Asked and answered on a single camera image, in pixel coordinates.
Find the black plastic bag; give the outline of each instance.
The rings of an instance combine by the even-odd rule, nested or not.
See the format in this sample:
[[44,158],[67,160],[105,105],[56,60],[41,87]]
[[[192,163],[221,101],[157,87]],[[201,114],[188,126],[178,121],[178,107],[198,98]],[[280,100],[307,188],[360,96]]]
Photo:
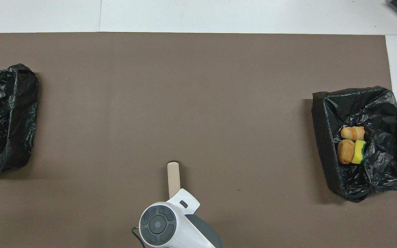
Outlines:
[[0,171],[27,164],[37,109],[36,75],[23,64],[0,70]]
[[[376,86],[313,93],[312,118],[333,193],[357,203],[371,193],[397,190],[397,103],[392,91]],[[361,165],[338,162],[336,147],[346,126],[364,127],[367,144]]]

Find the brown table surface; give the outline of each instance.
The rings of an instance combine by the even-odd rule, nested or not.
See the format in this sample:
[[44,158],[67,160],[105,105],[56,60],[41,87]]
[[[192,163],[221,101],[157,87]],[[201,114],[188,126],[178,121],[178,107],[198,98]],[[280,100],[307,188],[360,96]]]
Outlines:
[[330,192],[312,93],[390,88],[384,36],[0,33],[40,80],[29,164],[0,173],[0,247],[139,247],[179,160],[227,248],[397,247],[397,191]]

